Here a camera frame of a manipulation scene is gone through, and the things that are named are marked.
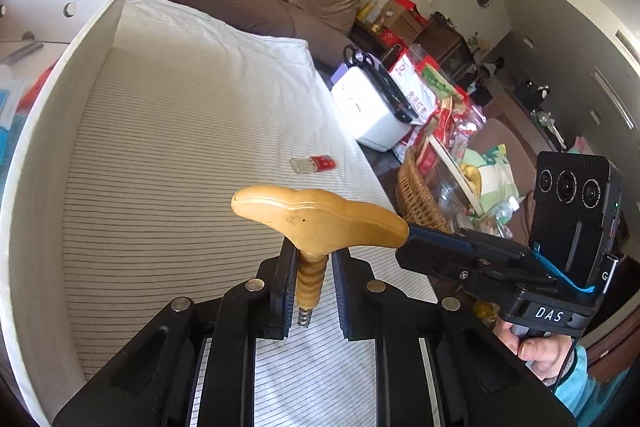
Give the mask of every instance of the camera lens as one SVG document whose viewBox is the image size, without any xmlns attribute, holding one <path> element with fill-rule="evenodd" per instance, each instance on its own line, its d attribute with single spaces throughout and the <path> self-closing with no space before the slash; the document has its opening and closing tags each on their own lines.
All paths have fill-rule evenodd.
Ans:
<svg viewBox="0 0 640 427">
<path fill-rule="evenodd" d="M 582 188 L 582 203 L 587 208 L 593 208 L 600 201 L 600 184 L 596 180 L 589 180 Z"/>
<path fill-rule="evenodd" d="M 562 171 L 558 176 L 558 199 L 562 203 L 571 203 L 575 198 L 575 176 L 572 172 Z"/>
<path fill-rule="evenodd" d="M 551 183 L 553 182 L 553 178 L 551 177 L 551 172 L 548 170 L 542 171 L 540 173 L 540 190 L 543 192 L 548 192 L 551 190 Z"/>
</svg>

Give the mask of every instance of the metal screw head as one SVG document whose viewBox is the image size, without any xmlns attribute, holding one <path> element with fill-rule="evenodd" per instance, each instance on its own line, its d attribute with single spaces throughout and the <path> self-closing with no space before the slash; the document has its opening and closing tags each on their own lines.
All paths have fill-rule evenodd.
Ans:
<svg viewBox="0 0 640 427">
<path fill-rule="evenodd" d="M 455 297 L 445 297 L 440 304 L 450 312 L 457 312 L 460 309 L 460 301 Z"/>
<path fill-rule="evenodd" d="M 171 301 L 171 309 L 174 312 L 183 312 L 191 306 L 191 301 L 187 297 L 176 297 Z"/>
<path fill-rule="evenodd" d="M 367 290 L 373 293 L 382 293 L 386 290 L 386 284 L 378 279 L 373 279 L 367 283 Z"/>
<path fill-rule="evenodd" d="M 259 292 L 264 288 L 264 281 L 262 279 L 249 279 L 244 285 L 250 292 Z"/>
</svg>

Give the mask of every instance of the white cardboard box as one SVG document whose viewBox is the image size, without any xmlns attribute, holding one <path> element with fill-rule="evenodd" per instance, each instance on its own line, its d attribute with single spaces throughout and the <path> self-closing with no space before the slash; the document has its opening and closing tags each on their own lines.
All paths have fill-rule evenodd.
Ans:
<svg viewBox="0 0 640 427">
<path fill-rule="evenodd" d="M 59 57 L 26 120 L 0 204 L 0 323 L 15 378 L 40 425 L 85 383 L 62 271 L 65 184 L 76 130 L 125 0 L 0 0 L 0 56 L 26 32 L 44 47 L 18 62 L 31 84 Z"/>
</svg>

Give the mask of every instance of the white box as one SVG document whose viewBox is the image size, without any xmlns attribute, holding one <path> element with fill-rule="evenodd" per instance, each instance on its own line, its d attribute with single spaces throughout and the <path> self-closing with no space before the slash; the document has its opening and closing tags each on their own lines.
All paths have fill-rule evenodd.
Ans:
<svg viewBox="0 0 640 427">
<path fill-rule="evenodd" d="M 0 0 L 0 56 L 21 47 L 26 32 L 45 44 L 14 66 L 14 77 L 33 84 L 59 57 L 24 124 L 0 204 L 2 333 L 22 397 L 43 426 L 85 383 L 66 308 L 60 230 L 76 131 L 124 2 Z"/>
<path fill-rule="evenodd" d="M 411 126 L 399 121 L 360 68 L 351 68 L 331 94 L 356 141 L 385 152 L 406 135 Z"/>
</svg>

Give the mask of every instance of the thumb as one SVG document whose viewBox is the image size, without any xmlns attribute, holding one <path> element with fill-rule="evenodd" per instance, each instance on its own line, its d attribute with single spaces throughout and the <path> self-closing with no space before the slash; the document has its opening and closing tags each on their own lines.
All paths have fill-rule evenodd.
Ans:
<svg viewBox="0 0 640 427">
<path fill-rule="evenodd" d="M 513 324 L 504 322 L 500 317 L 497 317 L 495 321 L 494 334 L 511 350 L 514 355 L 517 355 L 520 339 L 511 333 L 509 330 L 511 326 L 513 326 Z"/>
<path fill-rule="evenodd" d="M 520 344 L 518 357 L 526 362 L 555 362 L 560 357 L 560 346 L 555 339 L 527 339 Z"/>
</svg>

